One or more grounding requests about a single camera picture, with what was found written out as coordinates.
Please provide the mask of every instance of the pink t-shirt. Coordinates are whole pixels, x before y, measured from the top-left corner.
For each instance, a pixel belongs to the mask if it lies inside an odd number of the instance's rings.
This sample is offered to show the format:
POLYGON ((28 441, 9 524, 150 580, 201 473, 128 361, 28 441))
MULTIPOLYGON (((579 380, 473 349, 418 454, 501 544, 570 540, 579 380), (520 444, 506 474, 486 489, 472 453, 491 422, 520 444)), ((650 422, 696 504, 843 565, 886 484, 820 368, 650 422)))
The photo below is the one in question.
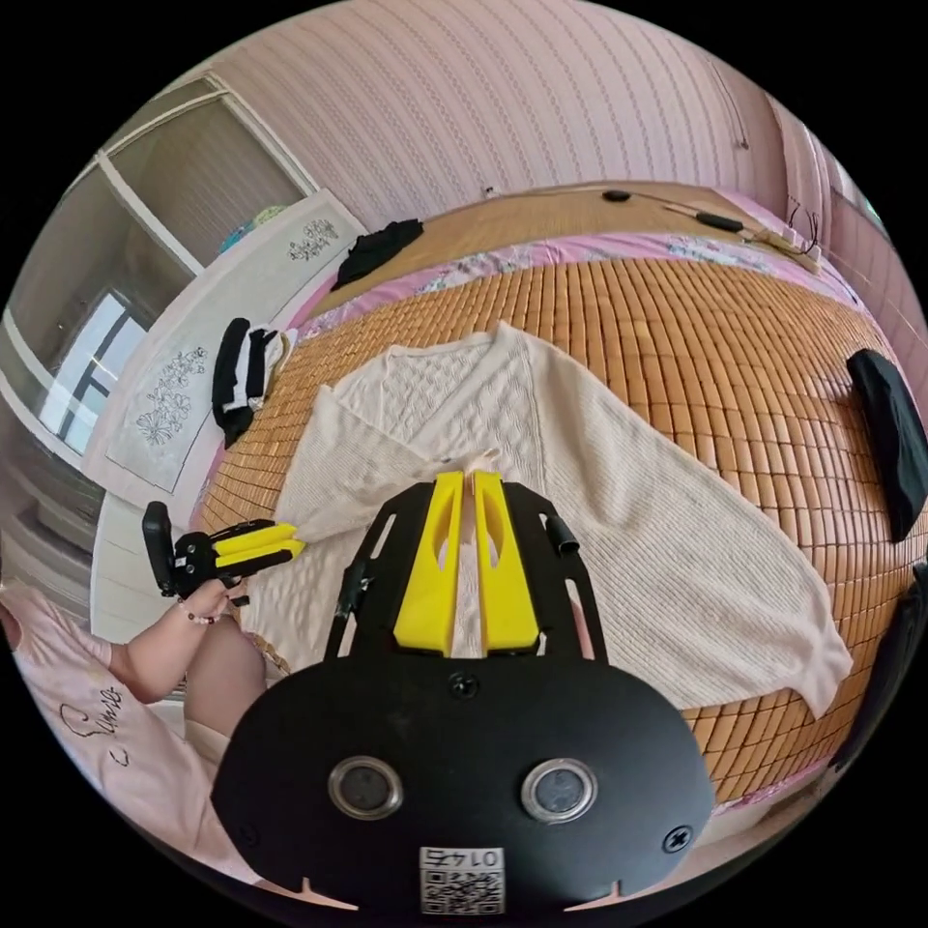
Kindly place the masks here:
POLYGON ((112 645, 40 593, 0 590, 17 619, 19 672, 77 768, 123 815, 165 844, 246 883, 260 877, 235 850, 210 802, 211 774, 109 671, 112 645))

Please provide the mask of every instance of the bamboo mat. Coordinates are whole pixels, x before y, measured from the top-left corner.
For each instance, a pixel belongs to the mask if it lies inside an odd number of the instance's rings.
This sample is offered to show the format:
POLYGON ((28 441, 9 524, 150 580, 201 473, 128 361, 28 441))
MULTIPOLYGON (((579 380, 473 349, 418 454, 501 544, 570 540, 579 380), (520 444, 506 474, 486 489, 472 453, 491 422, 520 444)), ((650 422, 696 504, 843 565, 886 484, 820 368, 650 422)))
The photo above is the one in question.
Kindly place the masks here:
POLYGON ((740 219, 749 228, 760 228, 747 213, 707 188, 616 181, 531 190, 463 206, 429 219, 423 224, 424 229, 418 239, 372 274, 327 294, 313 308, 310 318, 347 303, 379 283, 397 280, 479 251, 524 245, 540 239, 637 232, 654 235, 710 234, 721 241, 740 242, 738 236, 707 229, 695 219, 663 209, 652 199, 632 197, 627 203, 609 203, 602 198, 604 190, 616 188, 720 213, 740 219))
POLYGON ((426 347, 503 319, 568 351, 667 437, 760 507, 828 583, 854 659, 831 710, 793 692, 684 715, 719 802, 785 779, 847 735, 928 514, 892 545, 845 360, 892 352, 868 320, 793 284, 709 263, 614 260, 497 275, 386 305, 301 345, 227 454, 208 531, 270 515, 320 384, 390 345, 426 347))

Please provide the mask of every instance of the sticker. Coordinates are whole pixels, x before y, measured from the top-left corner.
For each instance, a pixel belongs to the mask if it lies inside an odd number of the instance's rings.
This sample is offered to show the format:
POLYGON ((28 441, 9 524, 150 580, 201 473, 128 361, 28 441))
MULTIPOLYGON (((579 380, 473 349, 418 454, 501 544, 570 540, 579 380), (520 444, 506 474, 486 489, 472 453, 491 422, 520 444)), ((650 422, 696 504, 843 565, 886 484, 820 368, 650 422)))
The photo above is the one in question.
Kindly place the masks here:
POLYGON ((506 911, 502 848, 420 848, 426 915, 501 915, 506 911))

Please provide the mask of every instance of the knit sweater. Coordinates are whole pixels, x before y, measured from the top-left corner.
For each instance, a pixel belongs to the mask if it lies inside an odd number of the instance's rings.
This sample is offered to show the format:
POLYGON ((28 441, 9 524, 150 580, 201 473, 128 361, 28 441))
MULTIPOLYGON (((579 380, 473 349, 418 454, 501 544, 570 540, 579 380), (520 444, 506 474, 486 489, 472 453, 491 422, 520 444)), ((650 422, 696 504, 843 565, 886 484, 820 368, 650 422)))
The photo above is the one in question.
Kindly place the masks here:
MULTIPOLYGON (((852 659, 802 552, 582 365, 504 324, 391 348, 320 389, 275 513, 308 547, 251 581, 246 628, 294 670, 320 660, 342 571, 379 507, 487 461, 550 499, 580 540, 613 665, 679 709, 792 688, 815 716, 827 710, 852 659)), ((480 654, 473 544, 453 654, 480 654)))

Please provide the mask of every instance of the beaded bracelet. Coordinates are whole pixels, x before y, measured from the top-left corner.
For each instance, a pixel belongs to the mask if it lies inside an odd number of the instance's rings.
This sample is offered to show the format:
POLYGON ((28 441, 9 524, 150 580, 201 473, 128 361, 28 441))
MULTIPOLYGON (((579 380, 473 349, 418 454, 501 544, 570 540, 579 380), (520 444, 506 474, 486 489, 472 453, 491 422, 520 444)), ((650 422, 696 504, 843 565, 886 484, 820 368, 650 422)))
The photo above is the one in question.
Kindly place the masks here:
MULTIPOLYGON (((177 604, 179 606, 186 606, 187 604, 178 596, 177 604)), ((194 616, 192 612, 187 613, 187 618, 193 622, 194 625, 212 625, 216 622, 216 616, 194 616)))

